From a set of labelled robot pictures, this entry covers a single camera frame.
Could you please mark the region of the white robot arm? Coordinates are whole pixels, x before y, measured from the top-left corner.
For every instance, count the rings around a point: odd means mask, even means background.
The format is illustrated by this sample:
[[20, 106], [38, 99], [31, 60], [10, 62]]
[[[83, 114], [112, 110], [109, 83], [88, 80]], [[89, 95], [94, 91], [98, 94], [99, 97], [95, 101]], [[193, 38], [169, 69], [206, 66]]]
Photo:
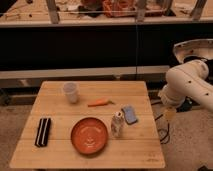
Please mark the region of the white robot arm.
[[187, 97], [213, 113], [213, 85], [205, 81], [208, 65], [202, 60], [192, 60], [170, 68], [166, 72], [167, 84], [159, 92], [165, 119], [170, 122]]

